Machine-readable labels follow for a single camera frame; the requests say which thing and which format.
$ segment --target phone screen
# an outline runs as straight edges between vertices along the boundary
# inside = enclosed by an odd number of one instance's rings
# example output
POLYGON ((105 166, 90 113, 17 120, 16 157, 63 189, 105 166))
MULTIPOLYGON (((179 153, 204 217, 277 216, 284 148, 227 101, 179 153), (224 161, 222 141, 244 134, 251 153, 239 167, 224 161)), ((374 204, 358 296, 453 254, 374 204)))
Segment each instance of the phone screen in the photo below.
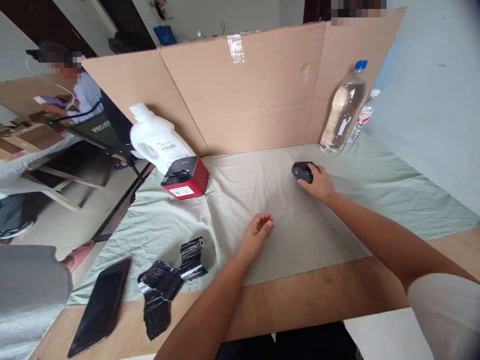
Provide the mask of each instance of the phone screen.
POLYGON ((98 275, 68 352, 69 358, 99 343, 114 330, 130 262, 129 258, 122 260, 98 275))

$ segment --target t-shirt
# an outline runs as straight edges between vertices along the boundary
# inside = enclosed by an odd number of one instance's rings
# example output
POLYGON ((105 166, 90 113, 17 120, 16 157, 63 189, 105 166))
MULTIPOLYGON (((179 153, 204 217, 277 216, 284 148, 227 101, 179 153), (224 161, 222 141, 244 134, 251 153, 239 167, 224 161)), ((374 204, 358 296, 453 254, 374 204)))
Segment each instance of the t-shirt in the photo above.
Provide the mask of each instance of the t-shirt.
POLYGON ((480 359, 480 285, 434 273, 415 280, 408 299, 435 360, 480 359))
MULTIPOLYGON (((73 91, 75 92, 75 96, 78 99, 78 108, 80 110, 80 113, 77 111, 67 111, 66 113, 69 116, 89 112, 101 98, 100 86, 85 71, 81 73, 78 83, 73 87, 73 91)), ((100 104, 91 113, 84 116, 74 117, 73 121, 75 121, 75 123, 77 124, 84 122, 85 120, 90 119, 97 114, 100 114, 101 112, 103 112, 103 110, 104 108, 102 104, 100 104)))

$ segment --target computer mouse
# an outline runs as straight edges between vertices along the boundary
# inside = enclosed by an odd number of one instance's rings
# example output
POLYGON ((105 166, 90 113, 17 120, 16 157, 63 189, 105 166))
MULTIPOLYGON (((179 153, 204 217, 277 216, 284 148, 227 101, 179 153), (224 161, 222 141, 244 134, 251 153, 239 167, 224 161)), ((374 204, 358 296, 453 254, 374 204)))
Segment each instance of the computer mouse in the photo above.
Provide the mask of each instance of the computer mouse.
POLYGON ((314 176, 312 175, 312 172, 310 171, 308 164, 312 164, 313 166, 316 166, 313 162, 311 161, 299 161, 293 164, 291 167, 291 173, 293 176, 296 177, 296 179, 303 179, 307 183, 311 184, 312 181, 314 180, 314 176))

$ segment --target black chair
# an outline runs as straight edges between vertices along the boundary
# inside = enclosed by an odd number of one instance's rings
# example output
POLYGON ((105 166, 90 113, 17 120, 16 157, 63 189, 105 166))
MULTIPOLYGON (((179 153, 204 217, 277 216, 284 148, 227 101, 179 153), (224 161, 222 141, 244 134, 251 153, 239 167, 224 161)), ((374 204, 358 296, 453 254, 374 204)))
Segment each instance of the black chair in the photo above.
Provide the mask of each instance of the black chair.
POLYGON ((91 118, 80 122, 72 126, 63 126, 60 122, 62 120, 74 119, 80 116, 88 115, 95 111, 95 109, 102 103, 99 100, 93 107, 87 112, 79 113, 73 116, 63 116, 59 118, 49 118, 48 123, 54 127, 66 130, 69 133, 79 137, 86 142, 89 142, 96 147, 99 147, 103 152, 109 156, 119 155, 126 160, 128 166, 135 172, 137 177, 143 182, 145 179, 139 173, 135 167, 135 157, 132 155, 131 150, 134 147, 131 143, 123 143, 114 127, 110 123, 109 119, 104 112, 99 113, 91 118))

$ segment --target cardboard flap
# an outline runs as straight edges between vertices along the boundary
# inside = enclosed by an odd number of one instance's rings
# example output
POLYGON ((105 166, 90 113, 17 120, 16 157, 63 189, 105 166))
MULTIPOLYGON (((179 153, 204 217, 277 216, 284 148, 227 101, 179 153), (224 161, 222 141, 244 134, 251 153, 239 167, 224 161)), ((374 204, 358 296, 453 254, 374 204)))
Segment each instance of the cardboard flap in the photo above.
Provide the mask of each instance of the cardboard flap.
POLYGON ((172 122, 197 155, 210 153, 157 50, 90 58, 82 64, 132 123, 136 120, 129 106, 144 103, 172 122))
POLYGON ((405 10, 241 34, 243 62, 222 36, 84 66, 130 120, 128 106, 145 103, 200 156, 316 143, 358 60, 372 87, 405 10))
POLYGON ((388 17, 336 19, 327 22, 324 50, 313 94, 307 143, 318 143, 327 123, 335 91, 355 69, 358 60, 368 60, 365 78, 372 89, 402 23, 406 8, 389 11, 388 17))
MULTIPOLYGON (((36 96, 70 95, 48 78, 29 77, 18 80, 0 82, 0 104, 17 113, 27 116, 42 111, 42 107, 34 100, 36 96)), ((72 84, 61 83, 61 86, 73 92, 72 84)))

